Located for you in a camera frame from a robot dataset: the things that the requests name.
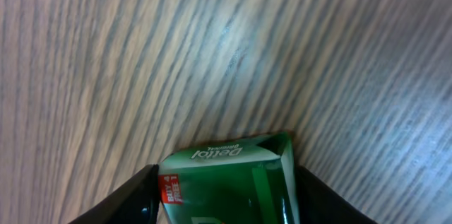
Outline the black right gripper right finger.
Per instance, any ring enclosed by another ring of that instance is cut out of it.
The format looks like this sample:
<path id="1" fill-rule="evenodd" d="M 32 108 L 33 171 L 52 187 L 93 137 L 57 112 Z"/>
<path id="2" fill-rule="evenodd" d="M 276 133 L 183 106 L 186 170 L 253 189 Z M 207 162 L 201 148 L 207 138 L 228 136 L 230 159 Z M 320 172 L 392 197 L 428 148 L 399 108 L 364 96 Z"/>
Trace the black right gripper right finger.
<path id="1" fill-rule="evenodd" d="M 295 168 L 299 221 L 305 224 L 376 224 L 303 166 Z"/>

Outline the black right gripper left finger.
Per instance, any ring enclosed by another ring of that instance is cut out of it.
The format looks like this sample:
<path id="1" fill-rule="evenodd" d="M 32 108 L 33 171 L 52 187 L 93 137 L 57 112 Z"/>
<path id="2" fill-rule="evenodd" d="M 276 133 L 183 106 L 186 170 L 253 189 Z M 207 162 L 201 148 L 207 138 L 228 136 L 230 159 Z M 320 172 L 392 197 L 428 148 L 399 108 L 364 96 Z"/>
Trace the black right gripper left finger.
<path id="1" fill-rule="evenodd" d="M 71 224 L 156 224 L 160 195 L 158 165 L 146 165 Z"/>

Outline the green Dettol soap pack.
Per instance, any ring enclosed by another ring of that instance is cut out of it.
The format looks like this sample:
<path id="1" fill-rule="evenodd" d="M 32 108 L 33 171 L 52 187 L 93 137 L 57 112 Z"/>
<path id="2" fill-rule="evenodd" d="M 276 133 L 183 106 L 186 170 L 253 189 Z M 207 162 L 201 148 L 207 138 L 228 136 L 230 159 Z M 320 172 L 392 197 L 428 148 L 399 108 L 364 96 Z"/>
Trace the green Dettol soap pack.
<path id="1" fill-rule="evenodd" d="M 170 223 L 299 222 L 287 132 L 178 151 L 160 163 L 158 184 Z"/>

